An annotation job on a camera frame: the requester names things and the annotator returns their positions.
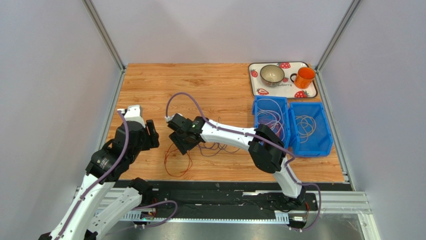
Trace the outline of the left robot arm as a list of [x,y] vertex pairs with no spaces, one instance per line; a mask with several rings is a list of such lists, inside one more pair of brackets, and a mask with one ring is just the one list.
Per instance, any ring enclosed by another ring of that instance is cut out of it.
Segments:
[[99,215],[96,211],[142,151],[159,147],[159,134],[153,120],[142,124],[128,120],[115,136],[96,151],[86,168],[83,182],[70,208],[51,232],[41,240],[100,240],[130,210],[153,203],[153,186],[137,177],[124,192]]

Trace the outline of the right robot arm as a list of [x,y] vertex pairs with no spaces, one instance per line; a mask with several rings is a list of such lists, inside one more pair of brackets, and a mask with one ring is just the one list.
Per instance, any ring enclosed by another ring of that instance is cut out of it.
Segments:
[[290,166],[295,156],[267,125],[241,128],[202,116],[191,120],[179,113],[166,116],[165,121],[173,131],[169,138],[183,155],[200,143],[219,143],[245,150],[259,170],[273,175],[287,198],[287,209],[305,204],[306,189]]

